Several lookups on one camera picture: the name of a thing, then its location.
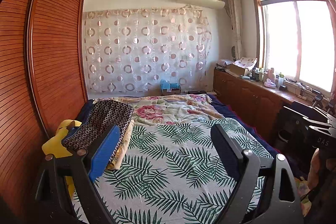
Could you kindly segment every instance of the wooden wardrobe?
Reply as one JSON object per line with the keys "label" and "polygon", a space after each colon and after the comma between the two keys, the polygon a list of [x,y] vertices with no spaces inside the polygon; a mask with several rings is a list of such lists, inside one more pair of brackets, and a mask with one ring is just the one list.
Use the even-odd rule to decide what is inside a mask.
{"label": "wooden wardrobe", "polygon": [[83,0],[0,2],[0,195],[23,223],[42,144],[87,101],[82,10]]}

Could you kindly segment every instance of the curtain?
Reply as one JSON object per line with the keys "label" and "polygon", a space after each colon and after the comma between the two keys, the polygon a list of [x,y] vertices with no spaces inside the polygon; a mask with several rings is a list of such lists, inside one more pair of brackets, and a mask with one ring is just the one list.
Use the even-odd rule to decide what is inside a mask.
{"label": "curtain", "polygon": [[228,0],[230,14],[231,14],[231,22],[233,27],[233,39],[234,46],[236,51],[236,60],[244,57],[243,54],[243,46],[242,46],[242,7],[240,0]]}
{"label": "curtain", "polygon": [[105,10],[86,12],[83,21],[88,90],[150,95],[161,80],[182,90],[208,89],[212,35],[202,10]]}

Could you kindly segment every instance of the slatted wood panel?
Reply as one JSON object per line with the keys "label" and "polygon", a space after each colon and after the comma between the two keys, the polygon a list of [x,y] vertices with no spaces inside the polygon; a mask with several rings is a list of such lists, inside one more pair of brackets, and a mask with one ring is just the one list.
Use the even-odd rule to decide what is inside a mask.
{"label": "slatted wood panel", "polygon": [[33,18],[34,79],[47,131],[52,136],[64,119],[84,105],[78,58],[81,0],[36,0]]}
{"label": "slatted wood panel", "polygon": [[46,141],[26,82],[24,30],[29,1],[0,3],[0,195],[21,218]]}

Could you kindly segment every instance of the floral bedspread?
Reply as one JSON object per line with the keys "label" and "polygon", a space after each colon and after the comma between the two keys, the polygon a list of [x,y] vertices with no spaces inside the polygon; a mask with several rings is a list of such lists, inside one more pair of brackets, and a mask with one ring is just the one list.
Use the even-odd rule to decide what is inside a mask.
{"label": "floral bedspread", "polygon": [[157,124],[187,123],[198,118],[214,120],[223,118],[206,94],[168,95],[152,97],[113,97],[108,98],[134,107],[132,119],[136,126],[155,126]]}
{"label": "floral bedspread", "polygon": [[[232,118],[134,127],[120,170],[105,170],[95,181],[114,220],[118,224],[211,224],[236,184],[210,138],[216,123],[242,149],[271,157]],[[262,186],[260,177],[248,211],[256,208]],[[87,223],[76,193],[72,202],[77,218]]]}

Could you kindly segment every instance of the folded blanket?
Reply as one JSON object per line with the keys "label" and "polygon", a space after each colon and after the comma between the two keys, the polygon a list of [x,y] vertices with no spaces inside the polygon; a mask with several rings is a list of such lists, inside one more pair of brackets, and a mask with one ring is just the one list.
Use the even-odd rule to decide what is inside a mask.
{"label": "folded blanket", "polygon": [[[168,95],[152,97],[113,97],[109,98],[134,107],[132,119],[135,126],[155,126],[191,122],[197,118],[214,120],[223,118],[212,105],[206,94]],[[107,99],[96,99],[99,102]]]}
{"label": "folded blanket", "polygon": [[120,140],[109,160],[109,163],[111,163],[122,142],[133,111],[133,107],[128,104],[114,100],[98,101],[93,104],[87,120],[80,127],[72,130],[62,140],[62,145],[75,151],[85,149],[95,139],[99,138],[108,126],[114,123],[119,127]]}
{"label": "folded blanket", "polygon": [[134,127],[134,120],[131,120],[126,129],[124,138],[121,141],[121,144],[119,146],[117,153],[115,154],[112,162],[107,165],[106,169],[109,169],[109,170],[119,170],[120,169],[121,162],[123,161],[123,158],[128,149],[129,142],[131,140],[131,134],[132,134],[133,127]]}

